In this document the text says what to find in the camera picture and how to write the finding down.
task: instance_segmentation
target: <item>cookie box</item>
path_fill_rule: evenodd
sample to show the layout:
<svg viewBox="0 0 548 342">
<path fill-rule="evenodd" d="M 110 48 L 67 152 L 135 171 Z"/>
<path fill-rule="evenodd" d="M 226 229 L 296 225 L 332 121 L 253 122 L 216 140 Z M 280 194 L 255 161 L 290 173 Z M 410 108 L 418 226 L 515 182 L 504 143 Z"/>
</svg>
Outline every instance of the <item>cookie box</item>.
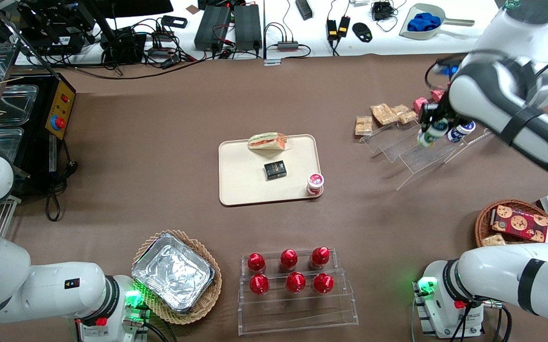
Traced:
<svg viewBox="0 0 548 342">
<path fill-rule="evenodd" d="M 548 217 L 498 206 L 491 212 L 491 228 L 495 231 L 548 243 Z"/>
</svg>

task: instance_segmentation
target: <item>red bottle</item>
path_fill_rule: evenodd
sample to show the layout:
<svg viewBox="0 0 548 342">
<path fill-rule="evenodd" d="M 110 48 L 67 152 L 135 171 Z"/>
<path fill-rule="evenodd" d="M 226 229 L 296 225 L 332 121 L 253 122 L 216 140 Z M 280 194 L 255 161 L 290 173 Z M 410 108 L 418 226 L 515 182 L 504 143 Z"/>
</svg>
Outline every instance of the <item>red bottle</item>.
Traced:
<svg viewBox="0 0 548 342">
<path fill-rule="evenodd" d="M 265 272 L 265 259 L 259 253 L 253 253 L 252 255 L 248 256 L 246 266 L 248 266 L 248 269 L 251 270 L 253 273 L 263 273 Z"/>
<path fill-rule="evenodd" d="M 329 262 L 329 249 L 327 247 L 318 247 L 312 252 L 310 257 L 310 268 L 313 270 L 322 270 Z"/>
<path fill-rule="evenodd" d="M 270 289 L 270 282 L 265 275 L 253 275 L 249 284 L 251 292 L 257 296 L 263 295 Z"/>
<path fill-rule="evenodd" d="M 299 272 L 293 272 L 287 277 L 287 291 L 297 294 L 306 287 L 306 278 Z"/>
<path fill-rule="evenodd" d="M 287 249 L 280 255 L 280 267 L 285 271 L 295 270 L 297 265 L 297 253 L 293 249 Z"/>
<path fill-rule="evenodd" d="M 332 276 L 326 273 L 321 273 L 314 277 L 312 281 L 312 288 L 319 294 L 328 294 L 331 290 L 333 290 L 334 282 L 335 281 Z"/>
</svg>

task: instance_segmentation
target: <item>beige tray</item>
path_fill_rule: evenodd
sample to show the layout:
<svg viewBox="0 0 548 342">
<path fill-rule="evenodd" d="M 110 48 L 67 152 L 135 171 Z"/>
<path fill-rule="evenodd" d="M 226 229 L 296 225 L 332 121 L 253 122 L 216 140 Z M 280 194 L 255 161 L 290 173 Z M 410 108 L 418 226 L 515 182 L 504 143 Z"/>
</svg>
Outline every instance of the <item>beige tray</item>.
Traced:
<svg viewBox="0 0 548 342">
<path fill-rule="evenodd" d="M 310 134 L 289 136 L 285 151 L 250 150 L 248 140 L 219 145 L 219 200 L 227 206 L 313 199 L 306 191 L 308 176 L 320 173 L 316 141 Z M 282 160 L 287 175 L 267 180 L 264 165 Z"/>
</svg>

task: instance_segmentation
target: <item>red switch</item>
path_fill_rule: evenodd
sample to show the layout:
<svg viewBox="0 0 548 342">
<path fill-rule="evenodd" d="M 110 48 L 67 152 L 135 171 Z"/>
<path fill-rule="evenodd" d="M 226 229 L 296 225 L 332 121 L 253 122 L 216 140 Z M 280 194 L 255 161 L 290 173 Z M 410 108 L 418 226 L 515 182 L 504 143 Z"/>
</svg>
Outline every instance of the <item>red switch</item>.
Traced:
<svg viewBox="0 0 548 342">
<path fill-rule="evenodd" d="M 105 327 L 105 325 L 107 325 L 107 318 L 105 317 L 97 318 L 94 323 L 98 327 Z"/>
<path fill-rule="evenodd" d="M 55 126 L 57 126 L 59 130 L 65 128 L 66 124 L 67 123 L 65 122 L 65 119 L 63 119 L 62 117 L 57 117 L 57 119 L 55 119 Z"/>
</svg>

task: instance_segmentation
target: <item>blue cloth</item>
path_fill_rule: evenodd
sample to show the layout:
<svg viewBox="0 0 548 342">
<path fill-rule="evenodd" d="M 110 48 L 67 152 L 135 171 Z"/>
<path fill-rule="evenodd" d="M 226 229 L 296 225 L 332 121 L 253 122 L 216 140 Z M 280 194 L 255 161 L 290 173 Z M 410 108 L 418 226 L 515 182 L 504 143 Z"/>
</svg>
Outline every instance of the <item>blue cloth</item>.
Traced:
<svg viewBox="0 0 548 342">
<path fill-rule="evenodd" d="M 441 26 L 441 18 L 435 17 L 431 13 L 419 13 L 409 20 L 407 30 L 411 32 L 426 32 L 432 31 Z"/>
</svg>

